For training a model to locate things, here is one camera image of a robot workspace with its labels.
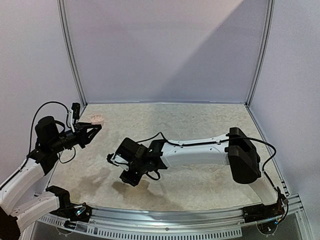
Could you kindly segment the aluminium front rail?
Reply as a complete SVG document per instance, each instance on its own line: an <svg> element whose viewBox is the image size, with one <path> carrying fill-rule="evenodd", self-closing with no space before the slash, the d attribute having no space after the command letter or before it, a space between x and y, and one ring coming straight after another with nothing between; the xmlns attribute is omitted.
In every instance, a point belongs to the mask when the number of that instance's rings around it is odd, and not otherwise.
<svg viewBox="0 0 320 240"><path fill-rule="evenodd" d="M303 210L300 197L296 194L288 198L288 207L284 209L285 214L271 219L245 223L242 208L248 206L197 211L147 211L94 207L89 222L99 220L111 221L113 223L125 225L138 224L142 226L173 226L181 229L195 228L201 230L221 230L231 227L242 228L243 226L269 223L273 228L275 228L280 224L279 219L281 216L288 219L290 214ZM66 227L70 223L80 222L71 222L66 218L63 219L66 220L64 224Z"/></svg>

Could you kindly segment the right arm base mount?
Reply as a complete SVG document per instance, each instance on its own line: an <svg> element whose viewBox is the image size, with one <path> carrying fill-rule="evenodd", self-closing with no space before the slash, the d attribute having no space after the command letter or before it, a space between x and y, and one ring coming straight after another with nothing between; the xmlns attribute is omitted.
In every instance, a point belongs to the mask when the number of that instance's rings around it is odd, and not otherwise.
<svg viewBox="0 0 320 240"><path fill-rule="evenodd" d="M285 214L284 206L288 206L287 199L284 202L280 199L274 204L256 204L242 208L242 215L245 223L252 223L262 220L272 219Z"/></svg>

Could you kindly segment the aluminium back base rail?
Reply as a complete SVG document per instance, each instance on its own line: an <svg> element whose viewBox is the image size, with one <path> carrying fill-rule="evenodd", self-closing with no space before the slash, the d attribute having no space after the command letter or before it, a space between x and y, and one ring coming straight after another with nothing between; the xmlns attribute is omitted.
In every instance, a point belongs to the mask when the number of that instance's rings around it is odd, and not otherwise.
<svg viewBox="0 0 320 240"><path fill-rule="evenodd" d="M214 105L246 105L246 102L227 102L227 101L161 101L161 100L145 100L145 101L87 101L87 105L103 105L103 104L214 104Z"/></svg>

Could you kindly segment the aluminium right corner post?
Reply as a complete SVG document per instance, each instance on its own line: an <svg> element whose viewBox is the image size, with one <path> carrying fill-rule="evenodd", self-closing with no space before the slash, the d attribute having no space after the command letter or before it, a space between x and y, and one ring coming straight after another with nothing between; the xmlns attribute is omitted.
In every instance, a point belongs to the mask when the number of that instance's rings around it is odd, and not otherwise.
<svg viewBox="0 0 320 240"><path fill-rule="evenodd" d="M268 40L270 37L271 27L272 27L272 20L273 20L273 13L274 13L274 6L275 1L274 0L268 0L267 1L267 7L266 7L266 13L265 13L265 20L263 25L263 31L262 31L262 37L261 37L261 43L259 47L258 52L258 59L255 66L254 75L252 78L252 83L249 88L249 92L246 98L245 105L247 108L249 108L253 102L255 91L258 85L259 77L263 68L263 63L268 47Z"/></svg>

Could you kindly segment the perforated white front panel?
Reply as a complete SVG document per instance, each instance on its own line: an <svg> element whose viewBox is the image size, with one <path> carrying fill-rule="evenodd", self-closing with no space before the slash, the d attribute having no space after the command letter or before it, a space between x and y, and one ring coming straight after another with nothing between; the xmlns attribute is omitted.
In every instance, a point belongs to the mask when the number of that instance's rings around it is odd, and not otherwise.
<svg viewBox="0 0 320 240"><path fill-rule="evenodd" d="M35 222L35 230L44 236L50 235L45 228L51 228L53 234L65 238L79 235L105 240L231 240L243 237L240 226L223 229L183 229L175 226L143 226L103 220L76 222L65 226L66 221L62 217L48 214Z"/></svg>

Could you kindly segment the aluminium corner post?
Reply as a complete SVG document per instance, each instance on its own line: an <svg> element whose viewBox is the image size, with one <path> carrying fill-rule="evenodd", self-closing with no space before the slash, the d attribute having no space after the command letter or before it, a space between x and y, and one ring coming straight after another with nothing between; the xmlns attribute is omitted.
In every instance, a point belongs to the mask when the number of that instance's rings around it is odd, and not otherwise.
<svg viewBox="0 0 320 240"><path fill-rule="evenodd" d="M255 91L258 85L259 77L263 68L263 63L268 47L268 40L270 37L271 27L272 27L272 20L273 20L273 13L274 13L274 6L275 1L274 0L268 0L267 1L267 7L266 7L266 13L265 13L265 20L263 25L263 31L262 31L262 37L261 37L261 43L259 47L258 52L258 59L255 66L254 75L252 78L252 83L249 88L249 92L246 98L245 105L247 108L249 108L253 102Z"/></svg>
<svg viewBox="0 0 320 240"><path fill-rule="evenodd" d="M68 18L67 18L67 9L66 9L66 1L65 0L57 0L57 7L58 7L58 13L59 13L59 19L61 24L61 30L62 30L62 36L64 40L64 45L66 49L66 54L69 61L69 66L71 70L71 74L73 77L73 81L80 99L80 104L83 108L85 108L88 103L85 96L85 91L83 84L81 82L80 74L78 71L75 53L73 49L71 34L69 30L68 25Z"/></svg>

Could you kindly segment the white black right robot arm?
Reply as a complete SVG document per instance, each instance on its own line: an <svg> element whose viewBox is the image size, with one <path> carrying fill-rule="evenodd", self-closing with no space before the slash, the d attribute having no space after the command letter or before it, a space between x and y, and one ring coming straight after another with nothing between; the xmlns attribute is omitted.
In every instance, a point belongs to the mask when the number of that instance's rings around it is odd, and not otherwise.
<svg viewBox="0 0 320 240"><path fill-rule="evenodd" d="M255 143L270 147L276 154L276 148L263 140L248 137L238 127L231 127L225 134L216 137L194 140L168 140L165 136L148 138L149 146L143 140L134 141L125 138L115 153L107 156L107 161L123 169L120 179L133 187L142 176L154 172L160 180L160 170L187 165L229 166L232 179L242 185L248 185L260 198L262 204L258 213L269 218L286 205L287 198L276 187L261 163Z"/></svg>

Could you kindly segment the aluminium left corner post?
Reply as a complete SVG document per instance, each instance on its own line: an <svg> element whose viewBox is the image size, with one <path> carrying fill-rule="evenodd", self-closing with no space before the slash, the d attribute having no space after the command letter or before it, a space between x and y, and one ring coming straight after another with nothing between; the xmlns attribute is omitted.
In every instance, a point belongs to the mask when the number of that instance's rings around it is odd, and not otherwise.
<svg viewBox="0 0 320 240"><path fill-rule="evenodd" d="M67 9L66 9L66 1L65 0L57 0L57 7L58 7L58 13L59 13L59 19L61 24L61 30L62 30L62 36L64 40L64 45L66 49L66 54L69 61L69 66L71 70L71 74L73 77L73 81L80 99L80 104L83 108L85 108L88 103L85 96L85 91L83 84L81 82L80 74L78 71L75 53L73 49L71 34L69 30L68 25L68 18L67 18Z"/></svg>

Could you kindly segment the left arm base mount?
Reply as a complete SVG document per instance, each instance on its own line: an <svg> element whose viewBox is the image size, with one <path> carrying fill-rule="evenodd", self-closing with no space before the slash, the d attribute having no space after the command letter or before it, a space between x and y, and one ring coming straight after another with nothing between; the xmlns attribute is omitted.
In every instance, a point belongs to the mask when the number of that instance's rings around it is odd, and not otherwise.
<svg viewBox="0 0 320 240"><path fill-rule="evenodd" d="M70 222L88 223L93 213L93 208L85 202L82 204L71 203L67 207L51 211L50 214L68 219Z"/></svg>

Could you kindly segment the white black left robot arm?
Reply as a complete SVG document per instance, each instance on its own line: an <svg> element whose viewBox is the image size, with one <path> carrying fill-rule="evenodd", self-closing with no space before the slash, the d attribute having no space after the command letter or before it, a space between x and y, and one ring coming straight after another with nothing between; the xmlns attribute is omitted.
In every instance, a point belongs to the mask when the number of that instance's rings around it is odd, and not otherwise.
<svg viewBox="0 0 320 240"><path fill-rule="evenodd" d="M92 207L86 203L76 205L70 193L58 186L50 186L38 197L18 206L17 202L38 180L45 177L60 159L60 153L78 145L86 147L102 129L100 124L77 122L71 129L59 131L62 122L53 116L40 119L35 126L36 144L25 162L0 187L0 238L18 240L32 223L53 213L70 222L88 223Z"/></svg>

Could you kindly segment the pink round charging case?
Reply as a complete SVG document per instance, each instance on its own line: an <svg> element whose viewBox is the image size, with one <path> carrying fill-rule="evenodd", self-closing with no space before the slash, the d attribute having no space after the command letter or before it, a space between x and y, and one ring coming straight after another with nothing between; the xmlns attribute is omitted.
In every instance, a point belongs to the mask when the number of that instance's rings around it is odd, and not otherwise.
<svg viewBox="0 0 320 240"><path fill-rule="evenodd" d="M93 124L93 125L101 125L103 126L104 123L105 123L105 120L103 118L103 116L101 114L94 114L94 115L91 115L89 117L90 119L90 123Z"/></svg>

